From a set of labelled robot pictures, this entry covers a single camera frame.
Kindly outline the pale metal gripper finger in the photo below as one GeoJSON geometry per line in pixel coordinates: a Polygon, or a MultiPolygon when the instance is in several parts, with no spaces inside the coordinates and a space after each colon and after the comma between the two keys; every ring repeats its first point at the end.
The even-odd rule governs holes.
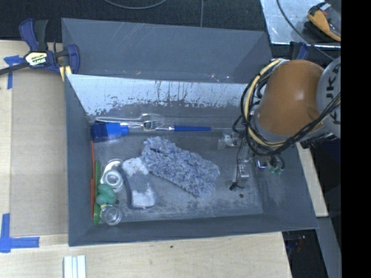
{"type": "Polygon", "coordinates": [[[226,147],[237,147],[241,139],[237,133],[223,133],[218,139],[217,149],[222,150],[226,147]]]}
{"type": "Polygon", "coordinates": [[[235,179],[232,181],[231,190],[244,189],[250,178],[250,158],[237,158],[235,179]]]}

